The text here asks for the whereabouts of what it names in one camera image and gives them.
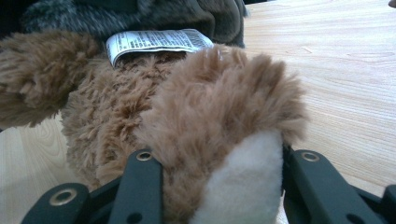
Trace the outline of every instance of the light wood surface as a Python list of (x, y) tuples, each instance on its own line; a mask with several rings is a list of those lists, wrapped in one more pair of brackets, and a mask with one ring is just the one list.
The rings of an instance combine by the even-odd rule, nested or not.
[[(388, 1), (275, 1), (249, 5), (249, 56), (273, 55), (300, 74), (311, 116), (295, 148), (328, 157), (376, 195), (396, 184), (396, 9)], [(67, 168), (59, 117), (0, 133), (0, 223), (19, 223)]]

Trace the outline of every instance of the teddy bear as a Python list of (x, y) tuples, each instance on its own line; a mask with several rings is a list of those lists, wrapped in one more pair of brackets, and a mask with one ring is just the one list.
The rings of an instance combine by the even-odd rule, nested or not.
[(91, 190), (151, 148), (165, 223), (274, 223), (282, 146), (307, 122), (285, 66), (221, 44), (130, 53), (113, 66), (98, 36), (14, 34), (0, 41), (0, 129), (61, 113), (68, 164)]

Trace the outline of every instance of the white label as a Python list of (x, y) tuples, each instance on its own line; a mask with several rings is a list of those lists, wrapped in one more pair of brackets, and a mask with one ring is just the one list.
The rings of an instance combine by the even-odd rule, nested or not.
[(209, 38), (197, 30), (168, 31), (128, 31), (111, 36), (107, 42), (107, 54), (113, 66), (117, 59), (129, 52), (147, 51), (187, 51), (195, 52), (212, 48)]

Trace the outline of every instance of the dark gray fabric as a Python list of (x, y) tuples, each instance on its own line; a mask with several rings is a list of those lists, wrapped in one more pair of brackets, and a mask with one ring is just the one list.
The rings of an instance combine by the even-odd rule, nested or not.
[(136, 0), (136, 13), (76, 3), (40, 0), (24, 13), (26, 32), (61, 29), (106, 40), (128, 30), (193, 28), (221, 44), (244, 47), (243, 0)]

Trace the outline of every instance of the gray plush toy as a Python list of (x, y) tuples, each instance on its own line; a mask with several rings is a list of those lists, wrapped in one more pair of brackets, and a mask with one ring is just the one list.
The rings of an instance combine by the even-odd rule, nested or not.
[(40, 0), (24, 13), (28, 32), (86, 32), (102, 40), (128, 30), (193, 28), (213, 42), (244, 47), (243, 0)]

